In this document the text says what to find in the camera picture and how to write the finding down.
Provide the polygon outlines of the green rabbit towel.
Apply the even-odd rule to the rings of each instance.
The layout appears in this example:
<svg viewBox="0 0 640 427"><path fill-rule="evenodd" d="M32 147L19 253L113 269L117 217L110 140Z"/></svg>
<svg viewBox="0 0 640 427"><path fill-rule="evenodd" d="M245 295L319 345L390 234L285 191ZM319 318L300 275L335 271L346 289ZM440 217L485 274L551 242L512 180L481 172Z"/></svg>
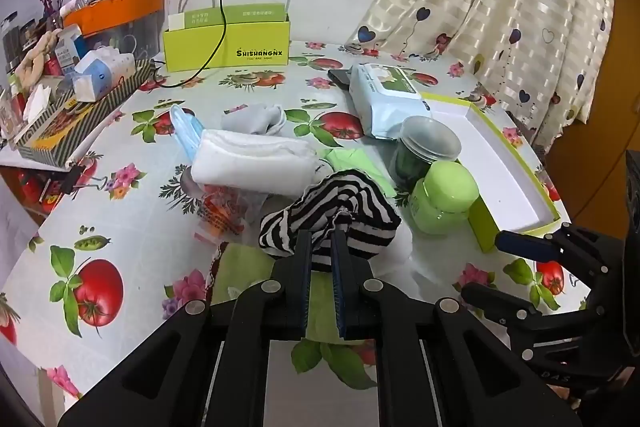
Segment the green rabbit towel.
<svg viewBox="0 0 640 427"><path fill-rule="evenodd" d="M274 260L256 247L222 243L209 275L213 305L239 297L250 286L268 280ZM306 338L316 343L358 346L364 340L344 340L338 335L330 273L312 272Z"/></svg>

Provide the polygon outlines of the black white striped sock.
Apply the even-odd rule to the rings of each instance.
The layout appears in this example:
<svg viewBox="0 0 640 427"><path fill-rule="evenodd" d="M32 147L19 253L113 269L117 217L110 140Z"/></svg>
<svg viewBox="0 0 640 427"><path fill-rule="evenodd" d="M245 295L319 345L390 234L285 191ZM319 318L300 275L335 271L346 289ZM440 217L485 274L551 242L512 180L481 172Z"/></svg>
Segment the black white striped sock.
<svg viewBox="0 0 640 427"><path fill-rule="evenodd" d="M330 174L288 207L263 217L258 246L274 257L291 256L299 234L308 232L312 269L329 272L335 231L345 233L352 255L369 260L390 246L400 224L382 188L367 173L348 169Z"/></svg>

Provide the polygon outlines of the red printed plastic bag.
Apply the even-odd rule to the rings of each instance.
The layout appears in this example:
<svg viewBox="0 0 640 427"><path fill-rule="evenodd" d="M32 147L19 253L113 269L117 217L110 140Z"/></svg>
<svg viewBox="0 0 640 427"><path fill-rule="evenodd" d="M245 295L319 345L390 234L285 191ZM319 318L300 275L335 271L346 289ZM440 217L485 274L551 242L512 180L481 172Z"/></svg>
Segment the red printed plastic bag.
<svg viewBox="0 0 640 427"><path fill-rule="evenodd" d="M194 236L214 245L240 239L258 219L267 197L265 193L205 184Z"/></svg>

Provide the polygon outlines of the white towel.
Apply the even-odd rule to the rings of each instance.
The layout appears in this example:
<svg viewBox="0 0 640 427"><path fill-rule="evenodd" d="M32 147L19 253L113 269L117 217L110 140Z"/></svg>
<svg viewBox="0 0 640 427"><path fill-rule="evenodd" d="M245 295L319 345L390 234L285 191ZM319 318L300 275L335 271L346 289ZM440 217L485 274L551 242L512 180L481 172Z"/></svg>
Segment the white towel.
<svg viewBox="0 0 640 427"><path fill-rule="evenodd" d="M314 183L319 165L304 140L210 129L201 136L191 176L198 184L296 198Z"/></svg>

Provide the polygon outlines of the grey sock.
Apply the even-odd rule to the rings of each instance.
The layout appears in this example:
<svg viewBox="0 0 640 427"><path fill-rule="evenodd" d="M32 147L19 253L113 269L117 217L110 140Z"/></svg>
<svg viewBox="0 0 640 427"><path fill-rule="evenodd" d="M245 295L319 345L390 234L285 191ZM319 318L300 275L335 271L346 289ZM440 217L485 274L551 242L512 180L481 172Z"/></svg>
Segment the grey sock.
<svg viewBox="0 0 640 427"><path fill-rule="evenodd" d="M280 105L242 104L227 110L221 117L221 129L243 134L275 135L286 123Z"/></svg>

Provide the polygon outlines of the blue face mask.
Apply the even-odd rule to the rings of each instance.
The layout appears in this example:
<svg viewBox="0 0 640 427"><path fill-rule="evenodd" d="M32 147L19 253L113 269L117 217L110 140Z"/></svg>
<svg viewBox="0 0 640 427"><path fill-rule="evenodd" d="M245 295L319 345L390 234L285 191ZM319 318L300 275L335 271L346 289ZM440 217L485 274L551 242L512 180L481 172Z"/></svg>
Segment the blue face mask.
<svg viewBox="0 0 640 427"><path fill-rule="evenodd" d="M194 161L201 144L204 126L194 115L186 113L179 105L174 104L169 109L171 126L174 128L174 138L181 145L189 161Z"/></svg>

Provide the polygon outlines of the green cloth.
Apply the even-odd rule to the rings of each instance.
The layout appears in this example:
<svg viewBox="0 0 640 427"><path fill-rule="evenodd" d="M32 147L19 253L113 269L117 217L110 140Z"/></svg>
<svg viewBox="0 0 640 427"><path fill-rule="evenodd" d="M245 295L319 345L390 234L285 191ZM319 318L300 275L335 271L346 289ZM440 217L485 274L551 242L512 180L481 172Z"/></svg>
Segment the green cloth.
<svg viewBox="0 0 640 427"><path fill-rule="evenodd" d="M325 148L320 158L326 161L334 171L358 170L375 181L387 198L397 195L396 188L373 160L361 148Z"/></svg>

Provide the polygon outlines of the green plastic jar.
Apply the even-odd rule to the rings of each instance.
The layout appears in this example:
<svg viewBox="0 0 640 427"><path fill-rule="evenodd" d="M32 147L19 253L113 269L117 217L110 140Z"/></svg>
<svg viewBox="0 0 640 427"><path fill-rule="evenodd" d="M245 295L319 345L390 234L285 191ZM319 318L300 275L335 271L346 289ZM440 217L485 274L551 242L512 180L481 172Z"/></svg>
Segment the green plastic jar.
<svg viewBox="0 0 640 427"><path fill-rule="evenodd" d="M468 169L457 161L439 160L416 182L409 210L421 232L444 235L468 219L479 197L480 189Z"/></svg>

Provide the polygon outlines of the clear lidded plastic jar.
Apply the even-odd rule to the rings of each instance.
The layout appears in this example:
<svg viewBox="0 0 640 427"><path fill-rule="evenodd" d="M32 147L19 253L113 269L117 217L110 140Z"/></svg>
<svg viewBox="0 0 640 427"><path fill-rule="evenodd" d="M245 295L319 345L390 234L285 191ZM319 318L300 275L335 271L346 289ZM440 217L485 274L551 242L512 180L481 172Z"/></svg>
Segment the clear lidded plastic jar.
<svg viewBox="0 0 640 427"><path fill-rule="evenodd" d="M402 123L396 140L392 177L411 190L434 162L454 161L461 151L459 138L446 124L427 116L410 116Z"/></svg>

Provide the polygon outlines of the wet wipes pack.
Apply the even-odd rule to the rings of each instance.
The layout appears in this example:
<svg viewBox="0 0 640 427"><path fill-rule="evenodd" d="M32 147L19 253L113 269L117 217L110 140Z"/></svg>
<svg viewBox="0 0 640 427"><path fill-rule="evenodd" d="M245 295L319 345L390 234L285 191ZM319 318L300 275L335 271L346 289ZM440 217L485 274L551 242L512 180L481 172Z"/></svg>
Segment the wet wipes pack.
<svg viewBox="0 0 640 427"><path fill-rule="evenodd" d="M396 66L356 64L348 71L349 94L365 135L398 138L411 116L431 116L431 109L407 74Z"/></svg>

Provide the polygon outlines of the black smartphone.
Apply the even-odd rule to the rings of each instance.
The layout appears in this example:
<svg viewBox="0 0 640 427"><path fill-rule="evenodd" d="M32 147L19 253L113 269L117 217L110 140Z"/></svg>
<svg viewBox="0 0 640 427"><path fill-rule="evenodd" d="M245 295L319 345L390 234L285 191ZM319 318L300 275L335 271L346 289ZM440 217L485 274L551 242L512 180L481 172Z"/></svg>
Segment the black smartphone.
<svg viewBox="0 0 640 427"><path fill-rule="evenodd" d="M348 69L329 69L328 77L342 90L348 90L350 85L350 75Z"/></svg>

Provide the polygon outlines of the heart patterned curtain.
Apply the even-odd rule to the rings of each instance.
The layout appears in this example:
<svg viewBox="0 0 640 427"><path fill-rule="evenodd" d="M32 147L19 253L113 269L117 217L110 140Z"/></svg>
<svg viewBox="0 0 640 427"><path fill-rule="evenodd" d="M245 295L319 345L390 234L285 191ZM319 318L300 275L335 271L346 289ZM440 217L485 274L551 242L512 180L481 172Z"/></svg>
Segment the heart patterned curtain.
<svg viewBox="0 0 640 427"><path fill-rule="evenodd" d="M615 0L374 0L348 47L458 60L539 150L589 117Z"/></svg>

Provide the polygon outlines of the lime green cardboard box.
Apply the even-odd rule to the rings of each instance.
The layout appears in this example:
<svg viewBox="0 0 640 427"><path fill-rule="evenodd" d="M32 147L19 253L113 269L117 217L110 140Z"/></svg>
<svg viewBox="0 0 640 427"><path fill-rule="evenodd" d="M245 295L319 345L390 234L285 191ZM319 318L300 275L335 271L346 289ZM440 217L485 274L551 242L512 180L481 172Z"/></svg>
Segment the lime green cardboard box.
<svg viewBox="0 0 640 427"><path fill-rule="evenodd" d="M227 5L172 14L163 32L169 72L288 62L290 20L282 3Z"/></svg>

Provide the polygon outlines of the blue white tissue pack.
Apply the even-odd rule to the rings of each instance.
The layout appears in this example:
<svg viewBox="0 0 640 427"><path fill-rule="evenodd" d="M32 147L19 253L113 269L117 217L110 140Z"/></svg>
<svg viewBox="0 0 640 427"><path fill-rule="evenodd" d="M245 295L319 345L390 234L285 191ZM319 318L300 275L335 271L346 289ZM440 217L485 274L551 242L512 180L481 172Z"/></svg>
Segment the blue white tissue pack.
<svg viewBox="0 0 640 427"><path fill-rule="evenodd" d="M99 101L119 83L134 75L135 70L132 53L122 53L112 46L89 51L72 72L76 101Z"/></svg>

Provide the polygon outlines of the orange storage box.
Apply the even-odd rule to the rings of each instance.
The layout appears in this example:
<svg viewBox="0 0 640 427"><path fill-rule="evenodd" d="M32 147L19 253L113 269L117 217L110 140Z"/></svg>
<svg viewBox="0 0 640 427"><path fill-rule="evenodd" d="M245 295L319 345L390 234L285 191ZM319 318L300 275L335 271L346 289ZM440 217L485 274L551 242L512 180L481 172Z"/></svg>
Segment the orange storage box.
<svg viewBox="0 0 640 427"><path fill-rule="evenodd" d="M92 36L160 12L164 0L100 0L71 12L63 26L77 25L84 36Z"/></svg>

